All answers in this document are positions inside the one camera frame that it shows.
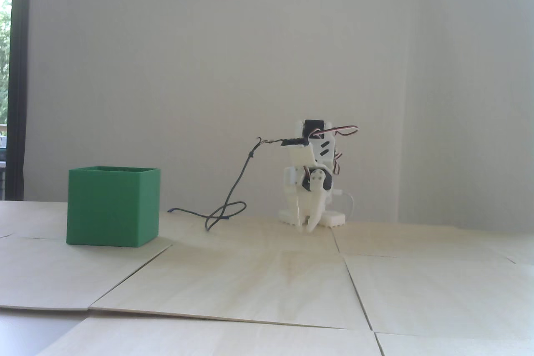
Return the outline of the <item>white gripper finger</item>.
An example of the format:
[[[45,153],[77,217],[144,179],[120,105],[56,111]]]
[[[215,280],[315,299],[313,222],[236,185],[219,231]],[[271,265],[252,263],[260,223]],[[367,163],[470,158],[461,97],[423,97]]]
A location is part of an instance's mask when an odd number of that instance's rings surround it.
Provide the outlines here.
[[[322,218],[327,196],[327,192],[323,188],[325,179],[326,174],[322,169],[315,169],[310,174],[307,232],[312,232]]]

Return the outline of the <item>white toothed gripper finger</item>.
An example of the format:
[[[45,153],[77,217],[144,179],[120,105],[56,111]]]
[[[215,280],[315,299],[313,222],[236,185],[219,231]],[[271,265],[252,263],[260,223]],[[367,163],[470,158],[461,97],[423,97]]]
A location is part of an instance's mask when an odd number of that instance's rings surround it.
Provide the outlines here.
[[[303,232],[309,219],[309,195],[298,195],[295,201],[295,226],[298,232]]]

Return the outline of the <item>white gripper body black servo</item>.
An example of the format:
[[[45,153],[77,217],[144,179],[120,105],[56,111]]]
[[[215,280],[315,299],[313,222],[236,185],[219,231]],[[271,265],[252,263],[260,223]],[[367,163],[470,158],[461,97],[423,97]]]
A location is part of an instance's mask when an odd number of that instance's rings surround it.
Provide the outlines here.
[[[332,171],[325,165],[308,167],[309,174],[304,167],[286,167],[284,169],[284,195],[288,207],[309,207],[315,200],[315,194],[311,191],[310,179],[315,170],[322,171],[324,186],[325,205],[332,203]]]

